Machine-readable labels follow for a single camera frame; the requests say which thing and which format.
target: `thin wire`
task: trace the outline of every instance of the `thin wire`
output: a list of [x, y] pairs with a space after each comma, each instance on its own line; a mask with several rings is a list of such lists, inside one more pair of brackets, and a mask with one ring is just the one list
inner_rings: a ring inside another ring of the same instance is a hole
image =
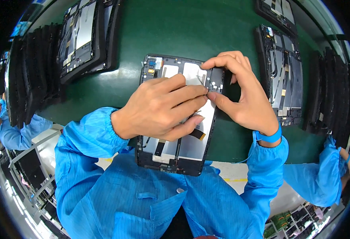
[[201, 81], [200, 77], [199, 77], [199, 71], [200, 71], [200, 67], [199, 67], [199, 69], [197, 70], [196, 77], [197, 77], [197, 79], [200, 81], [200, 84], [201, 84], [201, 85], [204, 85], [203, 82]]

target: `dark hair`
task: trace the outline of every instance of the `dark hair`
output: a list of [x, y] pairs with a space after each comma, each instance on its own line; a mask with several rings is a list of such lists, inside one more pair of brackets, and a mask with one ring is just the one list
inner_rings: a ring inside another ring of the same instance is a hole
[[341, 193], [341, 198], [342, 198], [343, 204], [347, 206], [350, 200], [350, 179], [346, 183], [345, 188]]

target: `blue anti-static coat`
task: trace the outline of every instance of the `blue anti-static coat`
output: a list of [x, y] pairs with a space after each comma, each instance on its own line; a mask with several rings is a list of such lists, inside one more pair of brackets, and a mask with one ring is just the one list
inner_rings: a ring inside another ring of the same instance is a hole
[[0, 112], [0, 118], [2, 119], [0, 141], [9, 150], [26, 150], [30, 148], [31, 139], [51, 128], [53, 125], [53, 122], [34, 114], [31, 122], [28, 125], [23, 125], [22, 129], [18, 129], [16, 126], [11, 127], [9, 115], [6, 110], [6, 102], [1, 99], [0, 103], [2, 104]]
[[336, 149], [335, 140], [329, 136], [318, 164], [284, 165], [284, 180], [302, 198], [316, 206], [339, 204], [341, 177], [348, 168], [345, 160], [340, 157], [340, 149]]
[[100, 108], [70, 122], [55, 147], [57, 213], [70, 237], [160, 238], [183, 206], [194, 237], [262, 238], [269, 203], [283, 184], [284, 137], [264, 148], [253, 135], [248, 183], [238, 195], [211, 166], [192, 177], [145, 169], [134, 155], [120, 153], [105, 171], [98, 167], [98, 158], [128, 143], [112, 128], [113, 111]]

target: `elastic cuff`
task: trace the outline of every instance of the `elastic cuff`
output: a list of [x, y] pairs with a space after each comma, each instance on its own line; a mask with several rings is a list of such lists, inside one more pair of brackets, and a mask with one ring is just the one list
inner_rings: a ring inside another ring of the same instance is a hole
[[118, 109], [110, 108], [110, 113], [107, 113], [105, 116], [105, 128], [106, 128], [106, 131], [111, 135], [111, 137], [117, 141], [117, 144], [123, 145], [125, 147], [127, 146], [130, 140], [125, 140], [119, 137], [119, 135], [115, 133], [111, 123], [111, 114], [117, 110]]
[[284, 147], [284, 144], [288, 145], [288, 141], [284, 136], [281, 136], [281, 142], [279, 143], [279, 145], [275, 146], [273, 148], [267, 148], [267, 147], [263, 147], [263, 146], [259, 145], [259, 142], [257, 141], [257, 138], [256, 138], [256, 131], [252, 131], [252, 138], [253, 138], [252, 144], [254, 145], [254, 147], [260, 147], [260, 148], [267, 150], [267, 151], [270, 151], [270, 152], [278, 151], [280, 148]]

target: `blue wrist strap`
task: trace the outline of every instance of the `blue wrist strap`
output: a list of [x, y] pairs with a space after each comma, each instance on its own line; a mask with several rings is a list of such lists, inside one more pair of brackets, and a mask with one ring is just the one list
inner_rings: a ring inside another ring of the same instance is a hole
[[262, 135], [257, 130], [255, 131], [255, 133], [256, 133], [256, 140], [257, 141], [263, 140], [263, 141], [266, 141], [269, 143], [274, 143], [274, 142], [278, 141], [279, 138], [281, 137], [281, 125], [279, 123], [279, 129], [277, 130], [277, 132], [274, 135], [271, 135], [271, 136]]
[[350, 160], [350, 152], [349, 152], [349, 156], [348, 156], [348, 159], [346, 160], [346, 163], [348, 163]]

